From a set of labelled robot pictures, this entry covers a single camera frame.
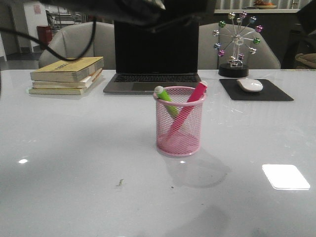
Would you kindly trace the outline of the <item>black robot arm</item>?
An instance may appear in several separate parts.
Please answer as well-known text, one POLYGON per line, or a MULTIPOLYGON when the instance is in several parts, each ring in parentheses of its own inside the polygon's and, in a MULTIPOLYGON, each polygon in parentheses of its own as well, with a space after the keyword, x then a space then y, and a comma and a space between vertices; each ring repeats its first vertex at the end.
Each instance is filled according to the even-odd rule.
POLYGON ((131 24, 151 32, 186 25, 214 13, 215 0, 41 0, 89 15, 131 24))

